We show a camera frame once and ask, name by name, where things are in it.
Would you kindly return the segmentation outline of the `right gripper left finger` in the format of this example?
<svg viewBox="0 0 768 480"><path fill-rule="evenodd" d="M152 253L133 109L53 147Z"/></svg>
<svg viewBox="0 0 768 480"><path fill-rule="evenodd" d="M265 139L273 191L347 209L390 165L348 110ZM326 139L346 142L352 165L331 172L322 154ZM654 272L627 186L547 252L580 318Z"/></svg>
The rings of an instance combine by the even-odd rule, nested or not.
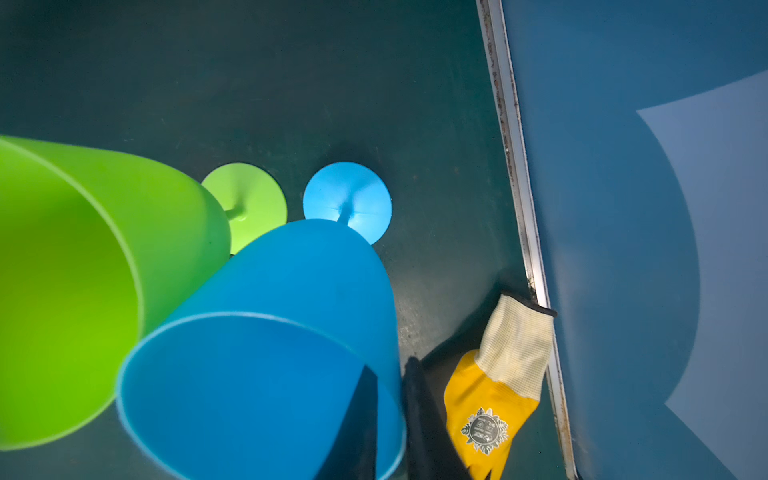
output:
<svg viewBox="0 0 768 480"><path fill-rule="evenodd" d="M334 444L316 479L376 478L378 380L364 367Z"/></svg>

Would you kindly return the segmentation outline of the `blue wine glass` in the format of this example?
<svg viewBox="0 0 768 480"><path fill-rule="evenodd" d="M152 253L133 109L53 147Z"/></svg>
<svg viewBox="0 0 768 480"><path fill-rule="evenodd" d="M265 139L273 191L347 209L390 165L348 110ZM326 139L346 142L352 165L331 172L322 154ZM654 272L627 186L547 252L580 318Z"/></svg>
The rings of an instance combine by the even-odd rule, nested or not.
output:
<svg viewBox="0 0 768 480"><path fill-rule="evenodd" d="M254 240L127 356L120 421L181 479L316 479L364 367L378 380L376 478L406 446L395 299L374 244L382 179L352 162L310 179L301 220Z"/></svg>

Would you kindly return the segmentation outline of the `green wine glass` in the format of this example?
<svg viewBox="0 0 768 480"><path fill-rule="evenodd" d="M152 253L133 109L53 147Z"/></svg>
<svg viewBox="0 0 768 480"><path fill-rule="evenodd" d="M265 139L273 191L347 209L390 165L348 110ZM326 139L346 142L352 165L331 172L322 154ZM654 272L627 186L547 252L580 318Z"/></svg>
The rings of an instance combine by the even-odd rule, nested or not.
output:
<svg viewBox="0 0 768 480"><path fill-rule="evenodd" d="M2 449L97 418L128 353L287 217L277 181L251 164L197 181L129 153L3 136Z"/></svg>

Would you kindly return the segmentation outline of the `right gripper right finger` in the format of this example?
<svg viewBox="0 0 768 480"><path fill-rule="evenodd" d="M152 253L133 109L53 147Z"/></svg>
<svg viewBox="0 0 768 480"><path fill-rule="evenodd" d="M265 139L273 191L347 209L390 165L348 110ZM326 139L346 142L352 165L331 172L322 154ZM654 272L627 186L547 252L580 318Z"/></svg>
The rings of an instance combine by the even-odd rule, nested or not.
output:
<svg viewBox="0 0 768 480"><path fill-rule="evenodd" d="M409 479L470 479L429 389L419 359L410 357L402 378Z"/></svg>

